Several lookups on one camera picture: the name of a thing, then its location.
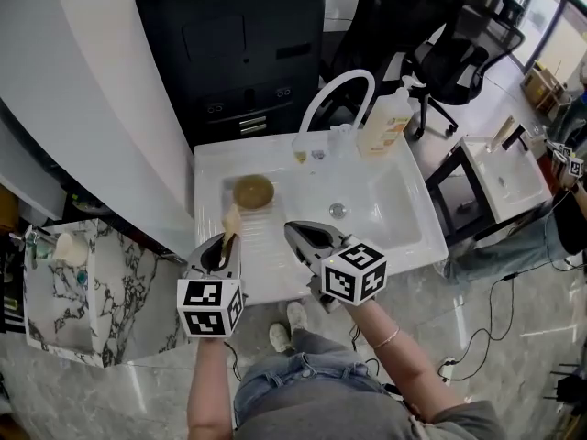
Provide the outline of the person's white shoe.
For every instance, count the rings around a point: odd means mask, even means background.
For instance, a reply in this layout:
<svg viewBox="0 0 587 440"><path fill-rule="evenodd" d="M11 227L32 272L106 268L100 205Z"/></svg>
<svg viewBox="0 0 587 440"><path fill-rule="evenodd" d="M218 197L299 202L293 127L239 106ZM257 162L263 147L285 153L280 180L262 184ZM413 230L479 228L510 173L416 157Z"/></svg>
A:
<svg viewBox="0 0 587 440"><path fill-rule="evenodd" d="M300 302L289 302L286 307L286 315L292 332L308 328L307 314Z"/></svg>
<svg viewBox="0 0 587 440"><path fill-rule="evenodd" d="M284 353L292 348L290 334L287 328L280 323L274 323L269 330L271 346L277 353Z"/></svg>

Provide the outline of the person's right forearm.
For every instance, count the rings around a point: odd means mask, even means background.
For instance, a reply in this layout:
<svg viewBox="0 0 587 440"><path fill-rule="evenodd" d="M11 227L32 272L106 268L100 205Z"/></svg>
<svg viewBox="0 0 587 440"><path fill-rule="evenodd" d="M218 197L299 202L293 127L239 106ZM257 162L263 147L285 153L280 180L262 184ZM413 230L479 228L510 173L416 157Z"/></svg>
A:
<svg viewBox="0 0 587 440"><path fill-rule="evenodd" d="M437 374L422 347L376 301L344 307L404 399L426 422L465 403Z"/></svg>

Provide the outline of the brown bowl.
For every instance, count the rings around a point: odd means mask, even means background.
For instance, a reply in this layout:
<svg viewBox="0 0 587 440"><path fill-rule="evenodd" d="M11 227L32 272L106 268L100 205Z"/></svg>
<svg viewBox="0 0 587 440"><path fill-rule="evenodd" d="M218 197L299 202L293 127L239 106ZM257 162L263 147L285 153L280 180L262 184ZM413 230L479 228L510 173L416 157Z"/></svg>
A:
<svg viewBox="0 0 587 440"><path fill-rule="evenodd" d="M233 201L240 208L257 210L269 204L274 196L271 181L259 174L240 177L233 188Z"/></svg>

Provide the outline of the marble pattern sink cabinet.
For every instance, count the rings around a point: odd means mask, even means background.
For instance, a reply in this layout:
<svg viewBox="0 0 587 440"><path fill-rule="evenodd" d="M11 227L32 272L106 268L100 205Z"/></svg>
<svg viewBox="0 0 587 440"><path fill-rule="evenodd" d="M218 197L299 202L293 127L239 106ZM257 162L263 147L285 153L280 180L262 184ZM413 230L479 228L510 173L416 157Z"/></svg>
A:
<svg viewBox="0 0 587 440"><path fill-rule="evenodd" d="M80 267L32 259L25 248L24 323L30 346L107 368L156 356L187 342L176 310L180 266L99 219L41 228L54 250L61 233L83 236Z"/></svg>

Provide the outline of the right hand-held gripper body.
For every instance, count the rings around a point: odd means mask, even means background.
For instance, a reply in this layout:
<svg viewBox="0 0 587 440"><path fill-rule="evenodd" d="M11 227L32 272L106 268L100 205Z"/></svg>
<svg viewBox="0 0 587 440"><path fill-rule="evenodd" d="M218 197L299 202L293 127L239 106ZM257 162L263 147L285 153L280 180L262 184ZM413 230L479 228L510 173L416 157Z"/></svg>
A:
<svg viewBox="0 0 587 440"><path fill-rule="evenodd" d="M309 286L327 313L342 303L359 306L386 286L388 259L375 244L353 235L341 245L310 258L314 274Z"/></svg>

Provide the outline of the yellow sponge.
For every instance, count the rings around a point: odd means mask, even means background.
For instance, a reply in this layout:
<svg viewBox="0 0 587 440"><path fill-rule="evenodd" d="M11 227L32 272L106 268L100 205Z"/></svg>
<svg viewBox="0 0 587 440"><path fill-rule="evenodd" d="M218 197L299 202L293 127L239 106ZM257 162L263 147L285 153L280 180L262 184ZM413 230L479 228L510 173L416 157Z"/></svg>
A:
<svg viewBox="0 0 587 440"><path fill-rule="evenodd" d="M241 217L238 206L233 203L228 208L222 219L224 236L221 248L221 263L226 264L233 252L239 252L239 233L241 229Z"/></svg>

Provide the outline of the orange label soap pump bottle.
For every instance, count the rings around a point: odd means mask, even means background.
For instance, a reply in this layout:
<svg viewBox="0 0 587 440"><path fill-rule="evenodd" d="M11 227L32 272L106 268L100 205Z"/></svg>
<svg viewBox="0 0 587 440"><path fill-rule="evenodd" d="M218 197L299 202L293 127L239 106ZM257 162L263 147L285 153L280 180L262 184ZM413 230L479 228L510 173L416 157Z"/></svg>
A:
<svg viewBox="0 0 587 440"><path fill-rule="evenodd" d="M412 119L415 109L408 101L409 90L424 85L408 75L402 77L402 82L394 93L376 99L366 124L357 135L362 157L386 154Z"/></svg>

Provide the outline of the beige cup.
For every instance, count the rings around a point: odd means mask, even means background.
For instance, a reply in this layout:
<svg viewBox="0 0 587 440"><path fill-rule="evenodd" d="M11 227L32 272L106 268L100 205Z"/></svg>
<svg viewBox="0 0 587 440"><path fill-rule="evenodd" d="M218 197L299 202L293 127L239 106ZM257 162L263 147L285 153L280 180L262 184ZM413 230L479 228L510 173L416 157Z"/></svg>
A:
<svg viewBox="0 0 587 440"><path fill-rule="evenodd" d="M56 242L53 258L63 260L70 266L80 267L86 263L88 253L88 243L83 236L61 233Z"/></svg>

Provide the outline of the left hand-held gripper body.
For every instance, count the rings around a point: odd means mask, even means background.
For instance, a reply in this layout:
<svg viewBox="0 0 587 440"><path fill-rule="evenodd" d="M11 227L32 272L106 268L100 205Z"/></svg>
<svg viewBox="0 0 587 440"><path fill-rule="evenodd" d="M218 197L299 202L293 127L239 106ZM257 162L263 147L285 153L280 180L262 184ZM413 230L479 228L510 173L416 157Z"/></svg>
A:
<svg viewBox="0 0 587 440"><path fill-rule="evenodd" d="M191 267L177 280L177 311L188 337L228 338L243 310L240 269L206 274Z"/></svg>

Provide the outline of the black sink frame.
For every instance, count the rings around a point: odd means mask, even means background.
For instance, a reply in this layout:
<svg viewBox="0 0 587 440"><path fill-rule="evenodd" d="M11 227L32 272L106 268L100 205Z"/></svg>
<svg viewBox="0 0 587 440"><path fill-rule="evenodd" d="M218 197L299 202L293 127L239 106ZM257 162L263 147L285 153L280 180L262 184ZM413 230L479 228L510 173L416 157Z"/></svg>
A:
<svg viewBox="0 0 587 440"><path fill-rule="evenodd" d="M450 213L449 204L441 191L441 184L457 168L462 167L465 178L473 192L473 203L477 207L478 215L464 225L456 225ZM426 180L426 187L433 202L439 206L440 217L446 225L444 238L450 248L458 243L473 238L475 241L488 237L500 229L489 205L487 196L482 189L481 182L473 170L472 162L468 159L462 145L457 145Z"/></svg>

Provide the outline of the person's grey shirt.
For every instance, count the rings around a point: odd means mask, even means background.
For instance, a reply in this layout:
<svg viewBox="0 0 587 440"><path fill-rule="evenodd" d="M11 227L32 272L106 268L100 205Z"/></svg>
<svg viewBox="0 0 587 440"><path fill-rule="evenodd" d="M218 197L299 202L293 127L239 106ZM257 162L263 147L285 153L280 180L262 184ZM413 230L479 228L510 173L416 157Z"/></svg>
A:
<svg viewBox="0 0 587 440"><path fill-rule="evenodd" d="M320 382L270 396L234 440L506 440L506 433L487 401L448 408L425 422L390 396Z"/></svg>

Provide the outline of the black mesh office chair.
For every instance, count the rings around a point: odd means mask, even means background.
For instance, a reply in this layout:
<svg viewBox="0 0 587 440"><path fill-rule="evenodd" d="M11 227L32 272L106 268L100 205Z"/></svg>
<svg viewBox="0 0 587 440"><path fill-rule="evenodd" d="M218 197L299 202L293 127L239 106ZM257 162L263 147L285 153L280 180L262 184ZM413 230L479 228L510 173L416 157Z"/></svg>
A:
<svg viewBox="0 0 587 440"><path fill-rule="evenodd" d="M464 0L436 42L426 41L407 56L408 66L424 85L411 89L420 103L416 140L424 135L429 107L449 121L447 137L457 131L458 123L442 106L466 105L480 94L485 73L524 42L519 29L523 14L516 0Z"/></svg>

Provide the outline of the person's left white shoe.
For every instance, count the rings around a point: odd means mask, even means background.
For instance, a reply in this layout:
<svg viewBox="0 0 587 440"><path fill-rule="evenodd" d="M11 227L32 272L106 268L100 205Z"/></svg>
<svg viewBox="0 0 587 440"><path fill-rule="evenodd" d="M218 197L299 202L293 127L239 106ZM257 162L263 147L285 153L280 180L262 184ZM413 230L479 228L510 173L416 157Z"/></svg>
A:
<svg viewBox="0 0 587 440"><path fill-rule="evenodd" d="M290 334L287 328L280 323L274 323L269 330L271 346L277 353L284 353L292 348Z"/></svg>

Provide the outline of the person's right white shoe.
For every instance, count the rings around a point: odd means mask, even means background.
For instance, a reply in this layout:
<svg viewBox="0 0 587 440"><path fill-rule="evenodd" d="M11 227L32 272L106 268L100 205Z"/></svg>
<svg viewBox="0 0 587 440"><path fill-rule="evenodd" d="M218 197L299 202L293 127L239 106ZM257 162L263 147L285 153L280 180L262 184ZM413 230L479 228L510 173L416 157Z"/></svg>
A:
<svg viewBox="0 0 587 440"><path fill-rule="evenodd" d="M300 302L289 302L286 307L286 315L292 332L308 328L307 314Z"/></svg>

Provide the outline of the black high-back office chair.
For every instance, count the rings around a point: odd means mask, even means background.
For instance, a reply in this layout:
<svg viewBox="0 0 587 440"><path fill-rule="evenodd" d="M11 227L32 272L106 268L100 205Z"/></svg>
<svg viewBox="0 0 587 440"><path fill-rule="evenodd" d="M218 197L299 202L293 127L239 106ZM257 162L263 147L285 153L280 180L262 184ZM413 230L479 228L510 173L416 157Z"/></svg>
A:
<svg viewBox="0 0 587 440"><path fill-rule="evenodd" d="M331 60L320 62L327 83L363 69L381 84L397 53L415 50L444 24L446 0L358 0L349 29Z"/></svg>

